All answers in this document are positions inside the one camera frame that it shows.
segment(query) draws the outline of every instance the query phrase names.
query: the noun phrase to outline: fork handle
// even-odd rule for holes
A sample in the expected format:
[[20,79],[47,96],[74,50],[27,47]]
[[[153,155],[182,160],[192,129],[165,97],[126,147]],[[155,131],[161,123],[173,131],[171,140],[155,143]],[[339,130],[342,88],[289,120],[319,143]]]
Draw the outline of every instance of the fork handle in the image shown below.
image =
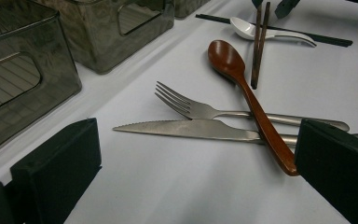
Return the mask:
[[[345,122],[331,119],[314,119],[314,118],[305,118],[305,117],[297,117],[297,116],[289,116],[289,115],[278,115],[278,114],[266,114],[267,118],[276,123],[289,124],[294,126],[300,126],[302,119],[313,119],[322,123],[329,124],[336,128],[339,128],[342,131],[349,131],[350,126]],[[249,111],[221,111],[218,116],[228,116],[228,117],[252,117],[252,113]]]

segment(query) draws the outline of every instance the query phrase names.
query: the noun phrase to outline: white ceramic spoon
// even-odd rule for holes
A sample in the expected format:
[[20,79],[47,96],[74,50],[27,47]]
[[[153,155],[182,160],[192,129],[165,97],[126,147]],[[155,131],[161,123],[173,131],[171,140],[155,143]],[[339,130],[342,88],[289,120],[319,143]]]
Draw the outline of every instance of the white ceramic spoon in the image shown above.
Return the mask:
[[[253,24],[236,17],[231,17],[229,20],[237,35],[245,39],[255,40],[255,26]],[[295,38],[311,45],[312,47],[316,47],[316,43],[312,38],[296,32],[267,30],[266,39],[273,37]]]

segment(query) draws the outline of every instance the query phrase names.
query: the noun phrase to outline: brown spoon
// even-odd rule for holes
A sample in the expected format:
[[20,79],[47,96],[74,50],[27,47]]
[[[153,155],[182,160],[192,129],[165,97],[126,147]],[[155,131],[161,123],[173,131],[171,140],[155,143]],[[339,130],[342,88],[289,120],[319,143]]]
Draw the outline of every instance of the brown spoon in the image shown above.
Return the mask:
[[243,76],[245,63],[240,54],[227,42],[215,40],[208,47],[208,58],[212,67],[224,77],[228,77],[242,88],[243,96],[246,99],[257,124],[258,131],[266,141],[273,153],[275,160],[288,175],[298,175],[295,155],[283,142],[275,128],[264,113],[253,92],[249,88]]

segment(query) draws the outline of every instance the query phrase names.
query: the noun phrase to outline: silverware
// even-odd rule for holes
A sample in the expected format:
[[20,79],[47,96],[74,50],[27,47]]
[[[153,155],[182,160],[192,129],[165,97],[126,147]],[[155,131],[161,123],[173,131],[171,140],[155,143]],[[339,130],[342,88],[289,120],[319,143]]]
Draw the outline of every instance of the silverware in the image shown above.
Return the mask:
[[[178,112],[179,114],[185,116],[188,119],[213,119],[219,116],[230,116],[230,117],[243,117],[250,118],[252,116],[251,112],[248,111],[224,111],[216,110],[210,105],[200,103],[194,100],[191,100],[184,95],[172,90],[168,86],[158,82],[156,87],[157,92],[156,96],[162,100],[170,108]],[[300,126],[302,119],[313,119],[313,118],[304,118],[288,115],[277,115],[277,114],[267,114],[269,120],[282,124],[289,124]],[[329,120],[329,119],[313,119],[323,123],[330,124],[335,126],[345,132],[347,132],[350,127],[348,124],[342,121]]]
[[[232,128],[218,119],[148,121],[118,126],[113,130],[127,133],[264,143],[258,132]],[[290,147],[296,145],[296,135],[281,134],[281,138]]]

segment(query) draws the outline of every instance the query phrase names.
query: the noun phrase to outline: black object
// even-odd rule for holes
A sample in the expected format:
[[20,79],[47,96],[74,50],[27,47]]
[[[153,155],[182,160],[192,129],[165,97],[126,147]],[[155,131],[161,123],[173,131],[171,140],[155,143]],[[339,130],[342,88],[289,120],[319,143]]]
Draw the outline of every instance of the black object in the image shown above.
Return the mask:
[[0,223],[63,223],[100,169],[97,120],[65,127],[10,168]]
[[254,4],[255,8],[258,8],[263,3],[263,0],[252,0],[252,3]]
[[292,9],[297,6],[299,1],[300,0],[282,0],[275,9],[275,15],[278,19],[289,15]]
[[349,222],[358,223],[358,138],[303,119],[295,157],[297,171]]
[[[215,17],[215,16],[210,16],[210,15],[205,15],[205,14],[197,14],[196,18],[230,24],[230,21],[228,18]],[[325,43],[325,44],[330,44],[330,45],[341,46],[341,47],[345,47],[345,48],[353,44],[353,41],[351,41],[351,40],[339,39],[339,38],[325,36],[325,35],[315,35],[315,34],[310,34],[310,33],[299,32],[299,31],[295,31],[295,30],[288,30],[288,29],[273,27],[273,26],[267,26],[267,28],[270,30],[297,32],[297,33],[311,37],[314,41],[317,41],[320,43]]]

